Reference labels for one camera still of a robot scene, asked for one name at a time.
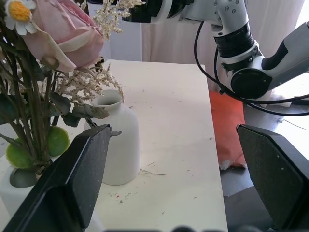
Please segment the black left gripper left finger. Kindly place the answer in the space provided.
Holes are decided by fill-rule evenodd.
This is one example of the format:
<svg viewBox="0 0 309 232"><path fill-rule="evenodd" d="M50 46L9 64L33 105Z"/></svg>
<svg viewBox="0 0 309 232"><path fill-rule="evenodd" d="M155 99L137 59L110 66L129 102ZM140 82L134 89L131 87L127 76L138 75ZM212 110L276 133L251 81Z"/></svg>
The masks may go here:
<svg viewBox="0 0 309 232"><path fill-rule="evenodd" d="M103 232L94 207L112 129L109 124L76 136L42 175L3 232Z"/></svg>

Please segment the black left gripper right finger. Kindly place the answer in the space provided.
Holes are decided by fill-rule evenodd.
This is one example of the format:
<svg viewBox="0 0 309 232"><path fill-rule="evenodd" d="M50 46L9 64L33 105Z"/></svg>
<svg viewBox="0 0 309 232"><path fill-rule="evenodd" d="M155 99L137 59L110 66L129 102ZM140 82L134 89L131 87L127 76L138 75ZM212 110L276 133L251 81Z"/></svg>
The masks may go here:
<svg viewBox="0 0 309 232"><path fill-rule="evenodd" d="M276 229L309 229L309 160L284 136L239 124L250 177Z"/></svg>

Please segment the pink rose flower bouquet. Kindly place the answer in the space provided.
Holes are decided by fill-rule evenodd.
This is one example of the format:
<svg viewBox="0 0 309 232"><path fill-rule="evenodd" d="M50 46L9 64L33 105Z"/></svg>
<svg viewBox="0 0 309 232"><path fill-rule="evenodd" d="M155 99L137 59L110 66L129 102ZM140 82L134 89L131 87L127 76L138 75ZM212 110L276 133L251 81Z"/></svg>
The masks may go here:
<svg viewBox="0 0 309 232"><path fill-rule="evenodd" d="M103 88L122 88L104 68L100 55L119 21L133 15L145 0L102 0L90 16L87 0L0 0L0 132L8 142L6 158L36 178L69 146L70 127L81 119L107 118L105 108L90 105Z"/></svg>

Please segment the white block bouquet holder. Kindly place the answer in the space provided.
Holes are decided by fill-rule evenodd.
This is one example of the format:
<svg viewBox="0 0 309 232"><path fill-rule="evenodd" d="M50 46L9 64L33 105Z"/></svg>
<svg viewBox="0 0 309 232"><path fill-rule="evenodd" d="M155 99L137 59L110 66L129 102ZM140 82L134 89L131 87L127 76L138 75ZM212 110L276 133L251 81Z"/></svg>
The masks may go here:
<svg viewBox="0 0 309 232"><path fill-rule="evenodd" d="M103 179L105 157L81 153L53 159L40 180L14 184L20 171L12 165L0 184L0 196L11 221L3 232L104 232L93 212Z"/></svg>

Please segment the orange cushion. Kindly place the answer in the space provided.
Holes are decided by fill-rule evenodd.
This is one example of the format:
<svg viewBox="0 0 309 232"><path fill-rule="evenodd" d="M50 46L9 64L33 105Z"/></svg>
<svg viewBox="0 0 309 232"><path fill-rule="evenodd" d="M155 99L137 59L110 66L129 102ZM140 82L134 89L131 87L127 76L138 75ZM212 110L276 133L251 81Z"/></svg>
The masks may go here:
<svg viewBox="0 0 309 232"><path fill-rule="evenodd" d="M247 168L236 127L244 124L243 103L218 92L209 92L219 168Z"/></svg>

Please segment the white ceramic vase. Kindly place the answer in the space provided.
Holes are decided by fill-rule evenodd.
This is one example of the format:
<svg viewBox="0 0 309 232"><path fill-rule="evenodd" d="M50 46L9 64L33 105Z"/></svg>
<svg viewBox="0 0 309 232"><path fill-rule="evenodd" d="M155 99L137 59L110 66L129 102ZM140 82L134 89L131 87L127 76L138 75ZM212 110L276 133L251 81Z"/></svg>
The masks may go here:
<svg viewBox="0 0 309 232"><path fill-rule="evenodd" d="M132 181L140 171L140 138L135 113L124 105L117 90L105 90L91 101L94 107L105 108L109 116L93 118L98 126L110 124L113 131L121 131L109 141L102 182L117 186Z"/></svg>

